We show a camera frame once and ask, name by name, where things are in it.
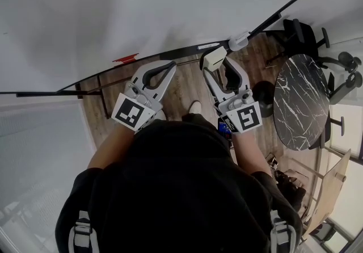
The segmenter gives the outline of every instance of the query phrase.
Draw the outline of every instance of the red sticker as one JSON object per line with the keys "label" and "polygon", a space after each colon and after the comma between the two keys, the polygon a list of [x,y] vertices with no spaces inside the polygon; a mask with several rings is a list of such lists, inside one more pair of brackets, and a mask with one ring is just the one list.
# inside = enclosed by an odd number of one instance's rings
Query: red sticker
{"label": "red sticker", "polygon": [[122,62],[123,64],[127,63],[127,62],[130,62],[130,61],[135,61],[135,56],[138,55],[138,53],[136,54],[133,54],[131,56],[125,56],[123,58],[120,58],[118,60],[114,60],[113,62]]}

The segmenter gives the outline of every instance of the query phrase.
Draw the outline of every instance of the backpack strap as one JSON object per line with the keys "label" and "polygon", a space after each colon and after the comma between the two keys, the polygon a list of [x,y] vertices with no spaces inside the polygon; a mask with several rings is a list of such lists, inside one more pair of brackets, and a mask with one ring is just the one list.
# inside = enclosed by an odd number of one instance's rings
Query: backpack strap
{"label": "backpack strap", "polygon": [[69,253],[99,253],[97,233],[91,227],[88,212],[79,211],[79,219],[70,229],[68,238]]}
{"label": "backpack strap", "polygon": [[296,245],[294,227],[282,220],[276,210],[272,210],[270,215],[272,222],[270,232],[271,253],[293,253]]}

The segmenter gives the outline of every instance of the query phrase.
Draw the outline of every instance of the shoe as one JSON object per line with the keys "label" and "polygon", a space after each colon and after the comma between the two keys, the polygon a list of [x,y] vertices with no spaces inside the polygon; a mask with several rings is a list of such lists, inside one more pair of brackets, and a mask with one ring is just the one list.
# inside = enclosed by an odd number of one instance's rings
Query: shoe
{"label": "shoe", "polygon": [[200,101],[194,101],[189,109],[189,114],[202,114],[202,104]]}
{"label": "shoe", "polygon": [[156,119],[166,121],[166,116],[165,116],[165,113],[163,110],[160,110],[159,112],[157,112],[157,114],[154,117],[154,120],[156,120]]}

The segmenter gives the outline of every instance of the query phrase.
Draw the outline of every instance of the floor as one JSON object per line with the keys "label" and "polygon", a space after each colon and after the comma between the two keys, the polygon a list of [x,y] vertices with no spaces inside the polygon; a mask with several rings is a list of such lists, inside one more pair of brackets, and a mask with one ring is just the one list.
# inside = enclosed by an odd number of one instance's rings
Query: floor
{"label": "floor", "polygon": [[[253,87],[257,82],[262,80],[275,83],[280,67],[286,59],[281,58],[277,60],[274,65],[269,68],[265,67],[265,61],[279,52],[281,52],[281,47],[275,40],[272,37],[268,37],[264,33],[261,33],[254,37],[246,48],[232,53],[230,57],[236,60],[241,67],[245,69],[250,78],[251,87]],[[199,57],[192,56],[180,58],[176,60],[176,62],[185,62]],[[150,60],[136,62],[104,73],[100,76],[101,84],[106,85],[113,81],[131,77],[138,67],[158,59],[158,57],[154,57]],[[81,83],[82,90],[90,90],[96,87],[96,78],[88,79]],[[125,82],[107,87],[103,90],[109,114],[112,113],[117,97],[120,92],[124,91],[124,88]],[[163,110],[167,119],[181,120],[181,117],[187,113],[190,105],[195,100],[201,102],[203,116],[214,125],[217,125],[217,115],[211,104],[211,96],[204,83],[202,72],[199,69],[199,63],[197,62],[178,66],[175,76],[162,100],[164,106]],[[104,117],[102,104],[98,96],[85,96],[83,101],[95,144],[99,147],[106,136],[111,132],[116,122]],[[286,156],[296,157],[305,165],[315,169],[316,150],[296,152],[285,148],[277,136],[273,117],[264,118],[263,125],[255,129],[254,132],[263,154],[267,156],[269,153],[272,153],[279,159],[280,170],[285,171],[288,168],[296,168],[296,165],[291,161],[288,161]],[[313,176],[300,167],[297,167],[296,170],[309,177],[309,188],[307,188],[307,191],[310,192],[313,187]]]}

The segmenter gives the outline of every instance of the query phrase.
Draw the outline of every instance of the marble table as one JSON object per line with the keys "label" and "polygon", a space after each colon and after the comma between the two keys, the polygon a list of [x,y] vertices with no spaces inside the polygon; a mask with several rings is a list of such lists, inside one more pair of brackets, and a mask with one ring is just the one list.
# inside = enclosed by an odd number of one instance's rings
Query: marble table
{"label": "marble table", "polygon": [[314,60],[304,54],[289,58],[275,84],[273,118],[282,143],[305,150],[319,138],[329,112],[325,76]]}

